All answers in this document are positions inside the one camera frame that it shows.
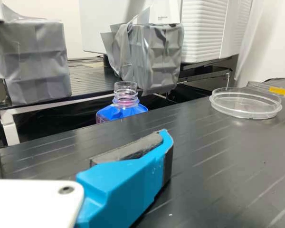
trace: gray cloth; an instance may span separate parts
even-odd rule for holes
[[[176,25],[111,26],[102,39],[115,74],[135,81],[142,95],[165,93],[175,88],[181,66],[184,29]]]
[[[63,23],[28,18],[3,5],[0,78],[14,105],[71,95]]]

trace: blue holder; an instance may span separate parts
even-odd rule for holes
[[[173,139],[161,130],[162,144],[138,159],[101,163],[76,180],[85,199],[76,227],[129,227],[154,201],[171,176]]]

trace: black table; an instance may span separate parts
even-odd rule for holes
[[[262,121],[221,114],[207,97],[171,105],[1,149],[2,172],[74,180],[89,157],[166,128],[174,138],[171,181],[135,226],[285,227],[282,105]]]

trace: yellow label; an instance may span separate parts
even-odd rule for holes
[[[275,94],[285,95],[285,89],[277,88],[277,87],[270,87],[269,91]]]

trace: clear petri dish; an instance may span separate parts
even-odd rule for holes
[[[282,110],[280,97],[247,87],[215,89],[209,100],[217,111],[237,118],[269,119]]]

